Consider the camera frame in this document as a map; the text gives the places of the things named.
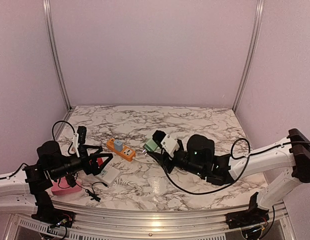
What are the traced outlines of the orange power strip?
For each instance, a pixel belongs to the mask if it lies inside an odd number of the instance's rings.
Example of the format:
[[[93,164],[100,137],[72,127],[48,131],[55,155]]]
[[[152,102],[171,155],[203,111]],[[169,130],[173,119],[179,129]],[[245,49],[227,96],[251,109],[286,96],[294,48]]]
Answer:
[[[132,162],[133,158],[136,156],[136,152],[132,148],[124,145],[122,141],[115,138],[109,139],[106,143],[106,147],[128,162]]]

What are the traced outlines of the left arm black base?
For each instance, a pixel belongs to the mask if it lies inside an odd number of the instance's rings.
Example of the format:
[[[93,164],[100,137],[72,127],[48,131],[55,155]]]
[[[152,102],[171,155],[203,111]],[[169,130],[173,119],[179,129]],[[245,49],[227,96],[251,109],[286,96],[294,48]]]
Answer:
[[[71,228],[74,222],[75,213],[68,210],[55,208],[53,202],[46,191],[35,193],[36,213],[31,218],[53,226],[58,223],[64,224],[67,228]]]

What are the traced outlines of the white multicolour power strip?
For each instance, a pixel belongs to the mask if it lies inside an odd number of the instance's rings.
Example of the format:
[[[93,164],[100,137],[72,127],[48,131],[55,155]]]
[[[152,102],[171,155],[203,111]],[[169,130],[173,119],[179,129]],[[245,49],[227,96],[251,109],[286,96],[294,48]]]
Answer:
[[[120,174],[121,172],[118,169],[107,165],[95,178],[108,186],[112,186]]]

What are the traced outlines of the pink triangular power strip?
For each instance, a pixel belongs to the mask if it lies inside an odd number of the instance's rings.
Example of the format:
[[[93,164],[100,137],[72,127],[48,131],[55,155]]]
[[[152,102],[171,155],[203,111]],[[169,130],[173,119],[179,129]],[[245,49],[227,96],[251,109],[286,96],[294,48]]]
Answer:
[[[58,182],[53,182],[53,186],[50,189],[51,193],[54,196],[63,196],[68,195],[76,192],[81,191],[81,187],[78,185],[75,185],[74,187],[71,187],[68,183],[65,177],[61,178]]]

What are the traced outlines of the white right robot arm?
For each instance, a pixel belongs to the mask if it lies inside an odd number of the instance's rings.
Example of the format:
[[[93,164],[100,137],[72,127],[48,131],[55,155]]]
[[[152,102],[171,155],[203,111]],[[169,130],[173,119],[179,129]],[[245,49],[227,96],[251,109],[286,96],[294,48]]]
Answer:
[[[215,154],[215,142],[199,134],[192,135],[186,145],[161,130],[155,131],[152,140],[159,152],[147,150],[168,175],[177,167],[218,186],[222,191],[241,178],[264,172],[277,173],[268,186],[258,192],[253,205],[243,212],[242,219],[253,224],[293,189],[310,183],[310,141],[298,129],[288,131],[281,140],[236,156],[235,145],[224,155]]]

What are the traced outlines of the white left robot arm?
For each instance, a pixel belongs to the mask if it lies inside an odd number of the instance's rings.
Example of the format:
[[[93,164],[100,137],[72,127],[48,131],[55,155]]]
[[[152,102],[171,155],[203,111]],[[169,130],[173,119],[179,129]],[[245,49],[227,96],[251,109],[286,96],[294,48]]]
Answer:
[[[113,159],[111,153],[103,153],[101,146],[80,144],[79,155],[65,156],[55,140],[37,148],[38,161],[34,165],[19,167],[15,172],[0,176],[0,197],[30,194],[35,200],[36,213],[32,218],[53,223],[58,217],[70,217],[72,213],[54,207],[47,189],[63,177],[72,177],[79,171],[96,176]]]

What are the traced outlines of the black power adapter with cable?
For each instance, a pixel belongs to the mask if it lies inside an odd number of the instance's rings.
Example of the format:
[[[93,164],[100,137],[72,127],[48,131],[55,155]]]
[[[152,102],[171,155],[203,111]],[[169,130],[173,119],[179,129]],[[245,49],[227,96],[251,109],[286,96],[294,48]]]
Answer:
[[[106,188],[108,187],[108,185],[102,181],[96,181],[94,183],[91,184],[90,190],[86,187],[81,186],[78,182],[77,182],[77,178],[78,178],[78,174],[76,175],[67,175],[65,177],[67,184],[69,185],[70,188],[74,188],[74,187],[79,187],[80,189],[84,190],[88,196],[90,197],[91,200],[100,202],[101,198],[99,197],[99,194],[95,192],[94,189],[94,185],[96,184],[102,184],[104,185]]]

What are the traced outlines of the red cube socket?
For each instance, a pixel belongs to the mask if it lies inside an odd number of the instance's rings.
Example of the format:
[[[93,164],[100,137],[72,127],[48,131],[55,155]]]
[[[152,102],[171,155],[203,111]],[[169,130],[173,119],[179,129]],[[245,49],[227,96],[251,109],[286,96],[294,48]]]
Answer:
[[[102,157],[98,157],[93,164],[94,172],[99,174],[105,167],[104,160]]]

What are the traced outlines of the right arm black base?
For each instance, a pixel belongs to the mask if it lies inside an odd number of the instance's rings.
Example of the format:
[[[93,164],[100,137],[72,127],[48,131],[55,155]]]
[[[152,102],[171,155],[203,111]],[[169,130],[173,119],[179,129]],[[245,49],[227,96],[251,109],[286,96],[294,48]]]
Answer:
[[[226,224],[229,229],[242,228],[268,221],[269,210],[261,209],[258,206],[258,192],[254,193],[249,200],[248,209],[227,213],[225,215]]]

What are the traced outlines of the green plug adapter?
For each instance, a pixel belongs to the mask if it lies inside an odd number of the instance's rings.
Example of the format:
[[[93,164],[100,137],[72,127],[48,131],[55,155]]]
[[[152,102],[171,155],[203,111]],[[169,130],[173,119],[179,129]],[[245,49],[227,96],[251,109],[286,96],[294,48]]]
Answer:
[[[145,144],[143,145],[143,153],[147,154],[147,152],[154,152],[159,148],[158,144],[152,139],[150,138],[149,140],[147,140],[145,142]]]

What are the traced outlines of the light blue plug adapter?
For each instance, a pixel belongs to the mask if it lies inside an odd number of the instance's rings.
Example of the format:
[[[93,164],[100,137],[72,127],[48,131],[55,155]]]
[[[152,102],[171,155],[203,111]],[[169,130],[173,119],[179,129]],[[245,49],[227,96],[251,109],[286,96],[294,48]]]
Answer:
[[[120,140],[115,139],[113,141],[113,147],[117,152],[121,152],[123,150],[123,143]]]

